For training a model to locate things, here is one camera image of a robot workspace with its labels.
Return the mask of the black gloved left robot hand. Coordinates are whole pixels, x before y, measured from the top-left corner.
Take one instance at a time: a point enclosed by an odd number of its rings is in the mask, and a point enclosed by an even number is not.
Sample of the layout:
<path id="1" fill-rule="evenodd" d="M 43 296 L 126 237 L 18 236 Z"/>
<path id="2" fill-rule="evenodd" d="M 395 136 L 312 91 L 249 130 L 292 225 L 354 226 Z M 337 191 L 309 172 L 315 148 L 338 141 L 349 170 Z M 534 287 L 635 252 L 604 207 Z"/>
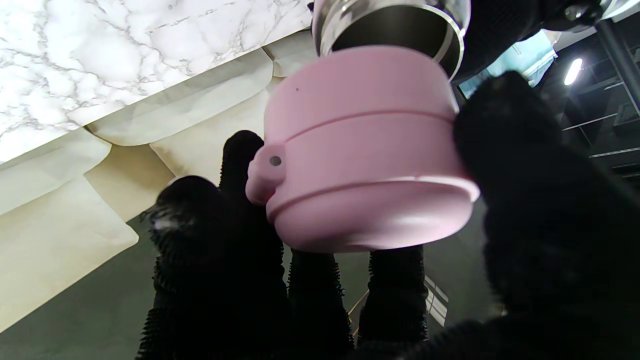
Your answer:
<path id="1" fill-rule="evenodd" d="M 476 76 L 515 43 L 537 34 L 562 0 L 473 0 L 464 55 L 452 83 Z"/>

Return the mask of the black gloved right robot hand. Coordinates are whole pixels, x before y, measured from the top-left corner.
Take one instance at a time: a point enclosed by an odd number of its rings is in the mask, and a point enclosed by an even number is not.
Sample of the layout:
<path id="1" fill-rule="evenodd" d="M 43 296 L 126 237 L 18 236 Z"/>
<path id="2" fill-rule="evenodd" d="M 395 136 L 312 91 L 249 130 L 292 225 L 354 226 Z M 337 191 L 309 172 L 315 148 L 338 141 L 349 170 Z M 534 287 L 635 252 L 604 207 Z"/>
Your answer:
<path id="1" fill-rule="evenodd" d="M 454 123 L 480 187 L 487 280 L 506 313 L 428 337 L 421 246 L 372 251 L 354 340 L 333 255 L 293 251 L 247 200 L 264 145 L 241 130 L 221 186 L 179 178 L 150 209 L 155 298 L 138 360 L 637 360 L 639 196 L 562 143 L 515 71 L 485 80 Z"/>

